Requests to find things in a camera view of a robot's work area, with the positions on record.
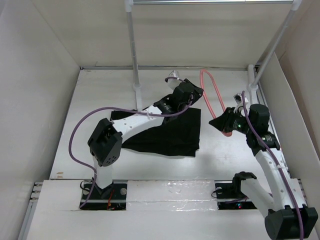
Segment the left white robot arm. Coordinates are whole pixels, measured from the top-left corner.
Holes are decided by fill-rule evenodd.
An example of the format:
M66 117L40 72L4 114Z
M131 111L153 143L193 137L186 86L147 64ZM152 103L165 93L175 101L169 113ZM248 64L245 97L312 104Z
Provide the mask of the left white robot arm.
M204 90L188 79L168 76L164 81L173 90L171 94L126 118L102 119L91 134L87 144L97 171L93 186L101 199L112 192L112 164L120 157L122 143L145 130L174 121L203 96Z

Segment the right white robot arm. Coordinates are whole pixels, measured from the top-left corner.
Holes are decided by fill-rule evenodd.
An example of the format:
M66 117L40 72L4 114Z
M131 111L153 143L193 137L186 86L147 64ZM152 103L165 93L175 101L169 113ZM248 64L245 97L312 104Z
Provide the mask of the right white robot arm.
M246 143L261 166L270 190L266 191L251 172L236 173L231 191L237 197L248 197L264 218L266 232L272 240L307 239L318 213L305 201L299 182L291 178L280 161L281 148L269 131L270 112L262 104L253 104L241 113L228 107L224 113L209 121L223 133L237 131L246 136Z

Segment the black trousers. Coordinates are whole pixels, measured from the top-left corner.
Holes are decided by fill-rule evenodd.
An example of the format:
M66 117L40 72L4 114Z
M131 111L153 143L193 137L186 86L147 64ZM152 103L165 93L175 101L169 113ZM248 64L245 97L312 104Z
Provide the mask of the black trousers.
M169 157L195 157L200 148L200 132L201 110L190 107L174 120L128 138L122 148Z

